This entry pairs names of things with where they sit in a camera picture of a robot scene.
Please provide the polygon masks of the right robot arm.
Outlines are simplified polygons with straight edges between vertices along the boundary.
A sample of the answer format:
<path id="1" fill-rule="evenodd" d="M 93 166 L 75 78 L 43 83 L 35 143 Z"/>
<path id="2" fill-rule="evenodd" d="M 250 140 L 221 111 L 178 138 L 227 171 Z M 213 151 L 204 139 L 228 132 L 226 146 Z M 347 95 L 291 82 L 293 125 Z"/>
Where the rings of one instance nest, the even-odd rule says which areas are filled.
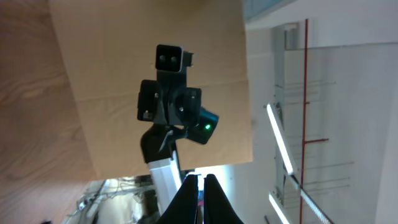
<path id="1" fill-rule="evenodd" d="M 201 105 L 202 91 L 187 86 L 184 71 L 157 71 L 155 80 L 143 80 L 137 118 L 152 126 L 140 140 L 144 162 L 150 170 L 160 213 L 164 213 L 182 185 L 177 141 L 204 145 L 220 117 Z"/>

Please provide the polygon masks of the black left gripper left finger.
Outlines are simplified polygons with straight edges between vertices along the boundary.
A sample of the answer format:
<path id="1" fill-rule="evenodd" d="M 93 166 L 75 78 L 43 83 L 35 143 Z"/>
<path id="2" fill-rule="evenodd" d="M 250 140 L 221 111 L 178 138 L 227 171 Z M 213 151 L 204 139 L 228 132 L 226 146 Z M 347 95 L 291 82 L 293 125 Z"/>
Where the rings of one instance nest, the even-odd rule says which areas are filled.
<path id="1" fill-rule="evenodd" d="M 194 224 L 198 206 L 198 177 L 188 175 L 156 224 Z"/>

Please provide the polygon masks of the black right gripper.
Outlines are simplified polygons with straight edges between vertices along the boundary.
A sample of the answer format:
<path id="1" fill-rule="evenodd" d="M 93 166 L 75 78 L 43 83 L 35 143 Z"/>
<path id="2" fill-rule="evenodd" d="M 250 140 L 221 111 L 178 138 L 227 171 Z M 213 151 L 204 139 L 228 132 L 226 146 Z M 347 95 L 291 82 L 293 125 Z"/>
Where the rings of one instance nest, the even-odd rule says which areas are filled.
<path id="1" fill-rule="evenodd" d="M 200 122 L 201 89 L 187 86 L 185 73 L 159 71 L 156 80 L 141 81 L 137 118 L 169 126 Z"/>

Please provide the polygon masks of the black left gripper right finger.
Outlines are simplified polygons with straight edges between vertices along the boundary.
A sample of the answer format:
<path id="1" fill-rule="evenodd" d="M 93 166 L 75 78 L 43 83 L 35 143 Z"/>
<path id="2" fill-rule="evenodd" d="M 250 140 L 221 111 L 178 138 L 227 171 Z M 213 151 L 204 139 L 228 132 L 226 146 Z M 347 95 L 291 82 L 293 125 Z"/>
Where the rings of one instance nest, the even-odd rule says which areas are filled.
<path id="1" fill-rule="evenodd" d="M 204 182 L 204 224 L 243 224 L 214 174 Z"/>

